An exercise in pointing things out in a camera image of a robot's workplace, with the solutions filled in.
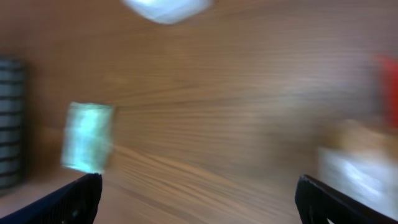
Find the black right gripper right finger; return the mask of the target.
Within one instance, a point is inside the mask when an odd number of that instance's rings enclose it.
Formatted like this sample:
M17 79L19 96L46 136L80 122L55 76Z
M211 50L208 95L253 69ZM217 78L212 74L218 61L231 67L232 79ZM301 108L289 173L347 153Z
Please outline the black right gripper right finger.
M297 182L295 204L303 224L397 224L309 175Z

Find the white hair product tube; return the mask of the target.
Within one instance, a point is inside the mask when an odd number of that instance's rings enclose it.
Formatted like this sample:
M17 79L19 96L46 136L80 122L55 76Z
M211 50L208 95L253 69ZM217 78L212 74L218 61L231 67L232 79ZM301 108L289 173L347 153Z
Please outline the white hair product tube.
M318 178L397 220L397 129L356 120L333 125L318 148Z

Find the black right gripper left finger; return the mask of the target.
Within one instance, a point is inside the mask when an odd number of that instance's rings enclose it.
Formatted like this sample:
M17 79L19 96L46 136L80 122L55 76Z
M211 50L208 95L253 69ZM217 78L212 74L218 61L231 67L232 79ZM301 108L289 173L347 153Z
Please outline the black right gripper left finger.
M86 174L2 217L1 224L93 224L102 189L102 175Z

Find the teal wet wipes pack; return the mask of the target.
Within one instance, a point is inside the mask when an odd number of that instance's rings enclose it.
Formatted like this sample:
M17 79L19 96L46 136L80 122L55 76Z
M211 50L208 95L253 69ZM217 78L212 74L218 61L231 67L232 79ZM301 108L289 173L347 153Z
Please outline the teal wet wipes pack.
M88 174L103 174L112 148L114 107L72 102L67 112L60 163Z

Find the orange spaghetti packet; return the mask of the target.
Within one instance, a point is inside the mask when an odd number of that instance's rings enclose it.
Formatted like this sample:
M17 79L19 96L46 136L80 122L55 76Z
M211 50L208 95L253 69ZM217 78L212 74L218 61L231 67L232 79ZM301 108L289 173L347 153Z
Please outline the orange spaghetti packet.
M375 61L385 121L388 126L397 129L397 59L377 55Z

